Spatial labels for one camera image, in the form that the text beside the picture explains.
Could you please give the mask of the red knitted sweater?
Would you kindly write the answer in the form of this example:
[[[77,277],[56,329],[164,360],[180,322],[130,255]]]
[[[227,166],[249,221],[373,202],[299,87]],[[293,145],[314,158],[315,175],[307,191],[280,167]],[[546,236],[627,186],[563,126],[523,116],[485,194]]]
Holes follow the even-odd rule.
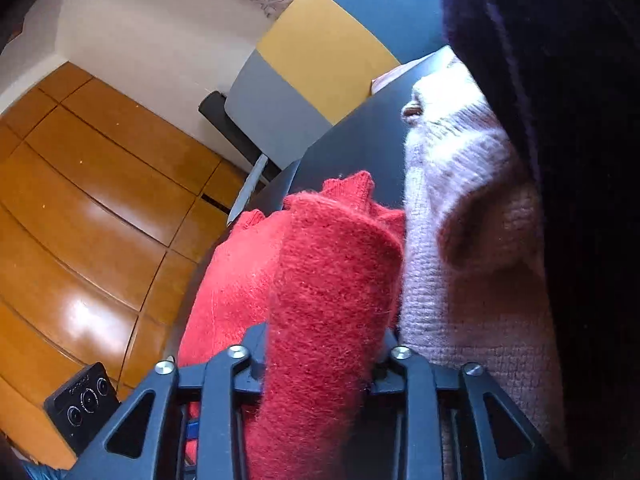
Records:
[[[253,479],[338,479],[340,455],[399,306],[405,215],[365,171],[243,212],[206,269],[178,362],[265,324],[262,400],[246,412]]]

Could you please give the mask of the blue puffer jacket sleeve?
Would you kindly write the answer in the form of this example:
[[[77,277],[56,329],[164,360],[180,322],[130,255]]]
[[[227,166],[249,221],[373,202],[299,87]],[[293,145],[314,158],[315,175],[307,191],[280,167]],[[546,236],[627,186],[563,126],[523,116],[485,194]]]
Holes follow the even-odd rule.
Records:
[[[21,465],[30,480],[64,480],[67,471],[55,469],[48,465],[35,464],[27,460],[21,460]]]

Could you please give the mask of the pink knitted sweater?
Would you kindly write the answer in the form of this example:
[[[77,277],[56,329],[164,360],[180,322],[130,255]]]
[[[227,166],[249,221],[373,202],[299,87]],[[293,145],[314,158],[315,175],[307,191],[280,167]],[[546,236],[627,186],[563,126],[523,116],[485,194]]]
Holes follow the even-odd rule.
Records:
[[[536,186],[460,61],[419,80],[402,114],[409,131],[401,341],[435,364],[486,366],[564,453]]]

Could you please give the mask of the grey yellow blue chair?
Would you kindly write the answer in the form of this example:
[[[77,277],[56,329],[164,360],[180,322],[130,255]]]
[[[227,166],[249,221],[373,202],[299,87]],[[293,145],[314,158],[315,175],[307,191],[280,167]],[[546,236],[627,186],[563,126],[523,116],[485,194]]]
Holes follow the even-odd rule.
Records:
[[[258,149],[250,180],[298,159],[371,95],[375,79],[444,43],[440,0],[293,0],[224,100]]]

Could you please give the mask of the pink cloth on chair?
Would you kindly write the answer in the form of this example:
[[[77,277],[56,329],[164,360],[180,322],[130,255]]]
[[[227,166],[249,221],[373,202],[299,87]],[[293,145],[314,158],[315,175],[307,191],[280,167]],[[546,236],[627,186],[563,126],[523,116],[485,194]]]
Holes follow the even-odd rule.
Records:
[[[371,81],[370,87],[370,95],[374,96],[378,92],[380,92],[383,88],[388,86],[391,82],[398,79],[404,73],[407,73],[410,70],[411,66],[409,64],[404,64],[401,66],[397,66],[390,70],[389,72],[374,78]]]

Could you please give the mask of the dark purple garment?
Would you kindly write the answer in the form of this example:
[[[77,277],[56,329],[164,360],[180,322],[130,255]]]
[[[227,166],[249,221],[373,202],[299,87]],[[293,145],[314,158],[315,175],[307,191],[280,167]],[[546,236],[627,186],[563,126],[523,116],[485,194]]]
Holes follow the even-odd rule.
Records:
[[[639,0],[442,0],[528,172],[570,471],[639,474]]]

